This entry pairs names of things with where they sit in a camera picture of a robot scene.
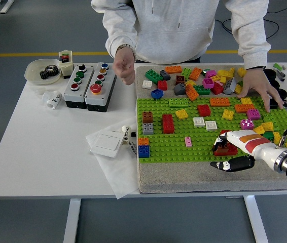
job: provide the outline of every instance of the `yellow floor line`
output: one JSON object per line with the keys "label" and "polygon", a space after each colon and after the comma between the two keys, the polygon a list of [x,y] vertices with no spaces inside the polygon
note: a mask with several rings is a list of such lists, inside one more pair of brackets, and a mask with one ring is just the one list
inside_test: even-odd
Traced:
{"label": "yellow floor line", "polygon": [[[287,54],[287,50],[270,50],[272,54]],[[206,54],[237,54],[237,50],[212,50]],[[73,52],[73,56],[107,56],[107,52]],[[58,56],[57,52],[46,53],[0,53],[0,57],[41,57]]]}

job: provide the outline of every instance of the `gray floor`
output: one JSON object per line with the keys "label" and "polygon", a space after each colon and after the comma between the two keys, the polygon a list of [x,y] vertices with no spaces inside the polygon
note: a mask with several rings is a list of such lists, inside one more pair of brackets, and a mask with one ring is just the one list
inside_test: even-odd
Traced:
{"label": "gray floor", "polygon": [[[270,1],[269,11],[287,8]],[[220,3],[216,18],[230,13]],[[268,39],[287,49],[287,10],[268,14],[280,30]],[[86,0],[16,0],[0,15],[0,53],[104,52],[102,15]],[[275,25],[265,23],[268,36]],[[233,37],[216,24],[209,50],[236,50]],[[0,57],[0,141],[25,84],[24,71],[36,59]],[[208,54],[202,62],[241,62],[235,54]],[[109,56],[74,56],[75,62],[111,62]],[[269,54],[287,62],[287,54]],[[257,196],[269,242],[287,242],[287,195]],[[62,242],[69,200],[0,200],[0,242]],[[83,200],[77,242],[255,242],[241,198],[126,198]]]}

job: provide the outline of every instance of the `white hoodie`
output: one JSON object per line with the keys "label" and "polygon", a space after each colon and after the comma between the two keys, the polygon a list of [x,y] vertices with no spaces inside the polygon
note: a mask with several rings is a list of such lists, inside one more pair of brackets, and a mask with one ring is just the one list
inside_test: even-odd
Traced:
{"label": "white hoodie", "polygon": [[[108,53],[129,44],[137,59],[156,64],[181,63],[205,53],[212,42],[219,0],[92,0],[104,13]],[[266,42],[263,17],[268,0],[224,0],[245,69],[266,66],[271,46]]]}

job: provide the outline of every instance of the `person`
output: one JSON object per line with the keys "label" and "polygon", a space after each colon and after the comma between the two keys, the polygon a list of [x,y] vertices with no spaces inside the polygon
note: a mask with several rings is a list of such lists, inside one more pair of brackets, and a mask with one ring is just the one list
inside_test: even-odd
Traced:
{"label": "person", "polygon": [[[247,70],[242,98],[256,90],[270,111],[270,97],[283,109],[284,102],[262,68],[271,46],[266,42],[264,20],[268,0],[223,0],[231,11],[232,33],[238,54]],[[162,65],[201,57],[212,42],[214,16],[219,0],[92,0],[91,6],[104,13],[108,32],[106,49],[114,58],[113,70],[123,83],[134,83],[136,59]]]}

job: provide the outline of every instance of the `white bowl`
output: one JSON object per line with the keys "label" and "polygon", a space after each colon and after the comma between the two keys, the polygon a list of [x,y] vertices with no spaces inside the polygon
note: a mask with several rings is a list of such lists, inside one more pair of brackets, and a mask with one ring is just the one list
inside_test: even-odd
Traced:
{"label": "white bowl", "polygon": [[[59,73],[56,76],[42,79],[40,72],[44,71],[49,65],[56,65],[59,69]],[[57,59],[39,59],[28,64],[24,77],[27,81],[32,82],[35,85],[47,85],[56,82],[61,76],[61,68],[59,68],[59,60]]]}

